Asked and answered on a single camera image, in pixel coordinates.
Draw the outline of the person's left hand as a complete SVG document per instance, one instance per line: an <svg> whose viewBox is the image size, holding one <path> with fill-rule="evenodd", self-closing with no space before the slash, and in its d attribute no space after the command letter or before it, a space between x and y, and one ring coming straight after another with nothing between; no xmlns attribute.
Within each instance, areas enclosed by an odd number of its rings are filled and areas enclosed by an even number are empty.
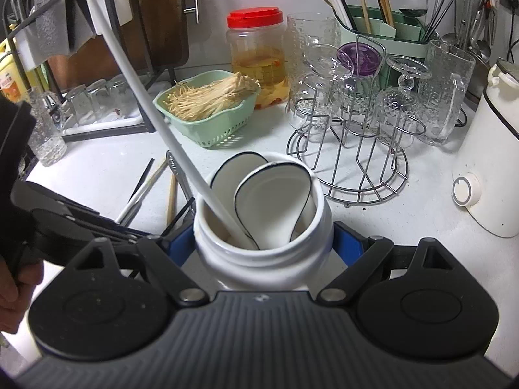
<svg viewBox="0 0 519 389"><path fill-rule="evenodd" d="M35 288L44 278L44 266L40 260L27 264L14 278L4 259L1 259L0 324L1 331L16 334L24 315L31 304Z"/></svg>

